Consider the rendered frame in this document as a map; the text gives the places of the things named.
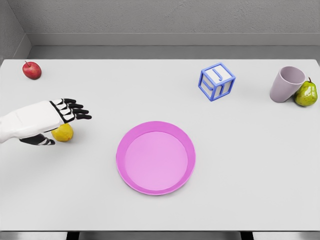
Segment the yellow lemon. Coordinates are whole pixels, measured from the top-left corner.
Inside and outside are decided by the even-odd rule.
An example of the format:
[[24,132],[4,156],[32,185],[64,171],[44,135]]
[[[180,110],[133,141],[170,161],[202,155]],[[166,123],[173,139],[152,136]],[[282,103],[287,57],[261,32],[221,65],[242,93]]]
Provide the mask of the yellow lemon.
[[69,123],[65,123],[52,130],[51,134],[58,142],[68,142],[73,138],[74,131]]

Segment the red apple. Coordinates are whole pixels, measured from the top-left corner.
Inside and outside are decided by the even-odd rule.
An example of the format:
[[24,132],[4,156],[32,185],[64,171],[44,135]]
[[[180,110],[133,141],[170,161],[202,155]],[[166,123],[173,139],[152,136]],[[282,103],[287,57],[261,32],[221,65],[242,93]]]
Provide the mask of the red apple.
[[25,61],[24,65],[22,66],[22,72],[27,78],[31,80],[37,80],[42,75],[40,66],[33,61]]

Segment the pink round plate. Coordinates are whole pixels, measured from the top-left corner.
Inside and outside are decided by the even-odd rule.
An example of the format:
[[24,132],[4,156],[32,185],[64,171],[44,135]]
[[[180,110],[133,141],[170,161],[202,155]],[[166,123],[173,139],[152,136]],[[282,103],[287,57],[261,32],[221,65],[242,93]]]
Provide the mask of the pink round plate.
[[119,175],[130,188],[161,196],[180,189],[190,179],[196,150],[181,128],[168,122],[149,121],[123,136],[115,161]]

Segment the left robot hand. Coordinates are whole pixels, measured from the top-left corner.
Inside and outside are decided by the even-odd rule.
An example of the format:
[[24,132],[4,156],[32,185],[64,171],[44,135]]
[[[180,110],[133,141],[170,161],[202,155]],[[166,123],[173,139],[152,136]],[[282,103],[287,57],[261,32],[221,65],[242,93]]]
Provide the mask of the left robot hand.
[[90,120],[89,111],[70,98],[44,100],[9,112],[14,117],[14,137],[34,146],[50,146],[55,141],[43,135],[60,125],[76,120]]

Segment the green pear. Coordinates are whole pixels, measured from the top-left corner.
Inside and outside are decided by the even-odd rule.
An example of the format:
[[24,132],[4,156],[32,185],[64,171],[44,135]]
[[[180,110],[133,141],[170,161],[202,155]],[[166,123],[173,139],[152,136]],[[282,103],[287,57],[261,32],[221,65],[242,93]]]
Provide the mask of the green pear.
[[317,87],[311,78],[305,81],[294,94],[294,101],[297,105],[308,107],[316,103],[318,100]]

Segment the blue white letter block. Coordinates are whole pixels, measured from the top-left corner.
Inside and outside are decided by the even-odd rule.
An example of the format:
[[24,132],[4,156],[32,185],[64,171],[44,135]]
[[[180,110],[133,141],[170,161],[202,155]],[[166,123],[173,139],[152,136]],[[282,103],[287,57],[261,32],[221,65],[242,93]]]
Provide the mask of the blue white letter block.
[[216,63],[201,70],[198,87],[211,101],[228,95],[236,76],[222,63]]

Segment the lilac cup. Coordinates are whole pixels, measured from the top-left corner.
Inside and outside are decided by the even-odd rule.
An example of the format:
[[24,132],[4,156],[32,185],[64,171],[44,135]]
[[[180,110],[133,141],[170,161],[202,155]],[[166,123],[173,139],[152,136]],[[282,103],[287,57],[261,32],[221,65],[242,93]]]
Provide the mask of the lilac cup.
[[269,96],[276,103],[284,103],[305,81],[306,75],[302,70],[294,66],[285,66],[277,73]]

